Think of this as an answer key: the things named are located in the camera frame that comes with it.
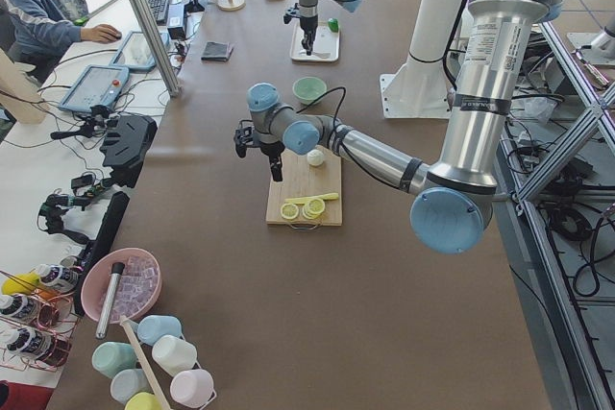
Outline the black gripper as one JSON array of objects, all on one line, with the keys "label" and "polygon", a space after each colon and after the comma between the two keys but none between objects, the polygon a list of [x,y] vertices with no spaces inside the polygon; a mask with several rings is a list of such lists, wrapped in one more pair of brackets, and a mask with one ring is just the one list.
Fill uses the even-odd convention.
[{"label": "black gripper", "polygon": [[283,181],[282,153],[285,150],[283,143],[281,141],[262,143],[260,145],[260,150],[268,157],[272,180],[274,182]]},{"label": "black gripper", "polygon": [[311,56],[313,53],[314,37],[318,27],[318,17],[302,16],[300,18],[300,27],[304,32],[304,36],[301,41],[303,50],[308,56]]}]

